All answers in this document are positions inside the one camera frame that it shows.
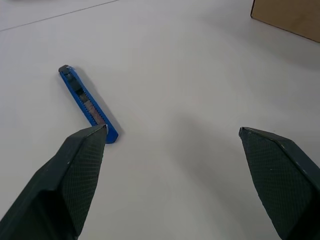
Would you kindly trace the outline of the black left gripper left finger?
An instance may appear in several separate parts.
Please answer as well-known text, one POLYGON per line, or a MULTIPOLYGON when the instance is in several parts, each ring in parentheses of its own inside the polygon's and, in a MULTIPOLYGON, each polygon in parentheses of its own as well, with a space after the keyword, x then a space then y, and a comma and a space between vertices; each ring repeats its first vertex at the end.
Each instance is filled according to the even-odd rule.
POLYGON ((2 240, 77 240, 98 185, 108 128, 81 129, 40 167, 0 221, 2 240))

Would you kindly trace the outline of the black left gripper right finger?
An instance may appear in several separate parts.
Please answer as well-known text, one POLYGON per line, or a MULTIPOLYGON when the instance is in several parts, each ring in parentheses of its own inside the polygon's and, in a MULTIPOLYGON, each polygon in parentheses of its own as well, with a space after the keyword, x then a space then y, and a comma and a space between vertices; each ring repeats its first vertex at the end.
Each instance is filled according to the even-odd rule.
POLYGON ((292 140, 241 127, 258 197, 282 240, 320 238, 320 168, 292 140))

